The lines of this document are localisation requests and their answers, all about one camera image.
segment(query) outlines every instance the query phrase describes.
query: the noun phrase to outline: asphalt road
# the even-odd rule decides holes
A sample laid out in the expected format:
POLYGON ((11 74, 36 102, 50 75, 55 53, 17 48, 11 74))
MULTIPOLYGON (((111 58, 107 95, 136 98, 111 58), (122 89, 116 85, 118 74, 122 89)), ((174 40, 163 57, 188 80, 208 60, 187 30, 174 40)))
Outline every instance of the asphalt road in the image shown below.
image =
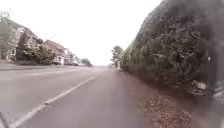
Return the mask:
POLYGON ((108 68, 0 72, 0 111, 19 128, 144 128, 124 73, 108 68))

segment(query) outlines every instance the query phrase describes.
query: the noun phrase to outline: overcast sky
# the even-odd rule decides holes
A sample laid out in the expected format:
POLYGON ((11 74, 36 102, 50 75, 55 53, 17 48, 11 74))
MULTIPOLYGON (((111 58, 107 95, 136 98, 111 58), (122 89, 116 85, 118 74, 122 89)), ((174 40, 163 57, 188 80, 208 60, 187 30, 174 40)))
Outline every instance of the overcast sky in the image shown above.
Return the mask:
POLYGON ((93 64, 109 64, 115 45, 126 48, 161 0, 0 0, 11 19, 93 64))

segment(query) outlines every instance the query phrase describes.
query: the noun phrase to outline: brick house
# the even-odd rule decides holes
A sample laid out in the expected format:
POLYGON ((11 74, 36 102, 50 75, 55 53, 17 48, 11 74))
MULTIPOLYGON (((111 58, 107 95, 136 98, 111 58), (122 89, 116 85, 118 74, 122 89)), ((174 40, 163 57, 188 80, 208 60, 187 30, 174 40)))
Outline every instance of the brick house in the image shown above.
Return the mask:
POLYGON ((13 29, 10 34, 11 41, 9 42, 10 48, 6 53, 6 60, 12 61, 15 60, 16 56, 16 48, 19 45, 19 41, 23 34, 26 34, 28 39, 24 45, 27 45, 29 48, 38 47, 43 44, 43 40, 38 38, 30 29, 26 27, 19 27, 17 29, 13 29))

